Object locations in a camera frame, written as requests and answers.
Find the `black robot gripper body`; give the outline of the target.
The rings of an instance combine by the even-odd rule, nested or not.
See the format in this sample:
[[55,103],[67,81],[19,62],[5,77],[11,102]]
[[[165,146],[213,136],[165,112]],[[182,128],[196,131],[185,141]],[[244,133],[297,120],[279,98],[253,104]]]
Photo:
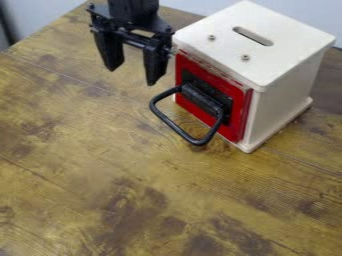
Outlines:
[[172,25],[160,17],[160,0],[108,0],[106,4],[89,4],[91,32],[101,52],[116,44],[137,48],[157,48],[170,52],[173,48]]

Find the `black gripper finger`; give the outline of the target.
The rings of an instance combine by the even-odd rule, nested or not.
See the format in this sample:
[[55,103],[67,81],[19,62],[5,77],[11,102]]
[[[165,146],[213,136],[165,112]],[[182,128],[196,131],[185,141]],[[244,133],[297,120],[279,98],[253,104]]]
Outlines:
[[164,47],[152,45],[146,46],[144,49],[144,61],[148,85],[153,86],[166,74],[169,66],[169,51]]
[[97,31],[94,38],[105,66],[114,71],[125,62],[124,40],[117,34],[104,31]]

